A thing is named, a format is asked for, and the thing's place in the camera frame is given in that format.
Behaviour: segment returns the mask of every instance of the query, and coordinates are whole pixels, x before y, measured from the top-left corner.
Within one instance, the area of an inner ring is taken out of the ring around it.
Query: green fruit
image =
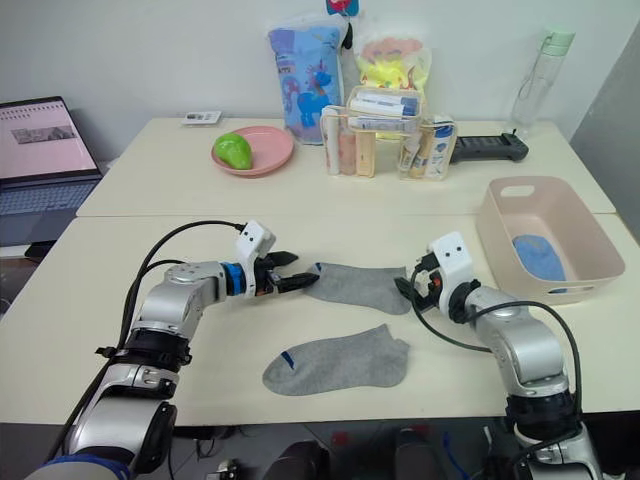
[[[236,170],[252,167],[251,146],[237,133],[225,133],[216,139],[213,150],[220,160]]]

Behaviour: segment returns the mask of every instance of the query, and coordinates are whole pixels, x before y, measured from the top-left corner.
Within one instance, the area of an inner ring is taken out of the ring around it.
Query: gray wall
[[[640,24],[571,140],[640,239]]]

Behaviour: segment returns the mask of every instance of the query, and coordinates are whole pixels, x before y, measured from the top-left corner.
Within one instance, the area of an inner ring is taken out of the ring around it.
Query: gray sock
[[[385,324],[349,337],[327,338],[282,352],[262,382],[280,395],[311,395],[343,388],[393,387],[407,374],[409,345]]]
[[[393,279],[405,277],[401,268],[356,268],[333,263],[316,263],[310,270],[320,278],[304,292],[319,300],[377,308],[403,315],[411,305]]]

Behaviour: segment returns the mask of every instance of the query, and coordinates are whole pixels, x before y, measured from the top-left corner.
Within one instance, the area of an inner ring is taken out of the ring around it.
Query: blue ring
[[[96,455],[87,453],[58,457],[51,460],[50,462],[45,463],[43,467],[46,467],[47,465],[55,465],[57,463],[93,463],[95,465],[100,465],[101,467],[111,470],[111,472],[116,477],[118,477],[119,480],[128,480],[128,478],[131,476],[131,472],[129,472],[129,469],[126,465],[120,462],[107,460],[106,458],[101,458]]]
[[[231,292],[231,295],[240,295],[241,293],[244,293],[242,291],[242,280],[244,279],[244,272],[242,271],[242,267],[237,263],[223,262],[222,265],[227,268],[227,272],[229,273],[229,276],[231,277],[231,280],[233,282],[233,292]]]

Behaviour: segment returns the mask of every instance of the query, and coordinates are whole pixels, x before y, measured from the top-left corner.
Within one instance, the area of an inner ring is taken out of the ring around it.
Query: toiletry bottle
[[[436,127],[431,151],[427,159],[427,168],[424,176],[432,180],[441,180],[447,174],[449,167],[450,146],[453,140],[453,125]]]
[[[398,170],[400,170],[402,174],[406,174],[411,168],[411,165],[413,165],[413,159],[420,148],[421,138],[422,132],[417,132],[411,134],[404,141],[402,149],[400,150],[400,158],[398,160]]]
[[[340,155],[340,173],[342,175],[356,174],[356,135],[349,128],[344,118],[340,119],[340,133],[338,136],[338,154]]]
[[[424,177],[424,172],[427,169],[427,161],[429,160],[429,152],[431,152],[431,144],[433,143],[433,128],[421,128],[420,131],[422,132],[420,149],[409,169],[410,178]]]
[[[327,171],[329,175],[340,173],[340,112],[337,108],[327,106],[322,109],[322,129],[324,134],[325,153],[327,155]]]
[[[356,175],[373,177],[376,169],[375,132],[356,133]]]

